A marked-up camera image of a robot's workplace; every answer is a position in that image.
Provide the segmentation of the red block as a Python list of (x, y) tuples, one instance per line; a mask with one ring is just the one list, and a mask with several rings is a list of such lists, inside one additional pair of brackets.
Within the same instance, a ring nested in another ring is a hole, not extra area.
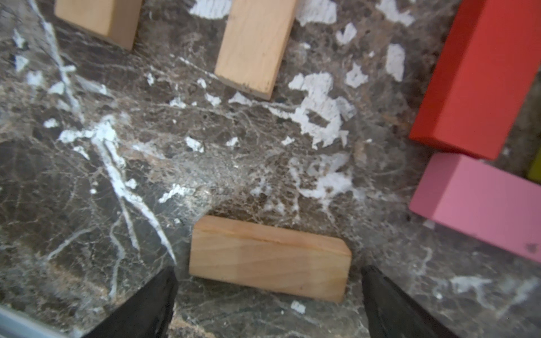
[(540, 67), (540, 1), (462, 1), (409, 134), (495, 160)]

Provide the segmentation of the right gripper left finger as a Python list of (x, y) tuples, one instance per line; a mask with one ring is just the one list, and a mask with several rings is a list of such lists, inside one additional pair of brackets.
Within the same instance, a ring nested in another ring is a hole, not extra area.
[(86, 338), (167, 337), (178, 288), (175, 268), (165, 267)]

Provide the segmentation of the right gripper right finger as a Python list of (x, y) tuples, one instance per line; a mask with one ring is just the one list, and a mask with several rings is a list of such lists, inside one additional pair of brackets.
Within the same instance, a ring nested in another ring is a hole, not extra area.
[(362, 268), (362, 290), (371, 337), (458, 338), (377, 267)]

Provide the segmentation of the wooden block diagonal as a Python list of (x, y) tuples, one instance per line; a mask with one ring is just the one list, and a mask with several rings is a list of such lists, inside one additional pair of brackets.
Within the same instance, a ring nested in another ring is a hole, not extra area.
[(235, 0), (214, 70), (218, 79), (269, 100), (297, 6), (296, 0)]

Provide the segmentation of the wooden block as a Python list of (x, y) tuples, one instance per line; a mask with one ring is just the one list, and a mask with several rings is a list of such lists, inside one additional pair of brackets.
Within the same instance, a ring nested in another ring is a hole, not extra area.
[(341, 239), (206, 215), (192, 231), (189, 273), (340, 303), (352, 252)]
[(54, 14), (96, 37), (132, 50), (142, 0), (56, 0)]

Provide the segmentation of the green block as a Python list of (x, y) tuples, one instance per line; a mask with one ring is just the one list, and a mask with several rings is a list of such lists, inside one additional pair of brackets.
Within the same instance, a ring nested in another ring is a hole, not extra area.
[(526, 177), (534, 183), (541, 183), (541, 148), (538, 149)]

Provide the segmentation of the pink block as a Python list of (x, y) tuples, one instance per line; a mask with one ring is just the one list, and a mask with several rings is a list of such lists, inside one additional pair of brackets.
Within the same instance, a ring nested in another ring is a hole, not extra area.
[(540, 261), (540, 186), (469, 156), (434, 155), (409, 209), (437, 224)]

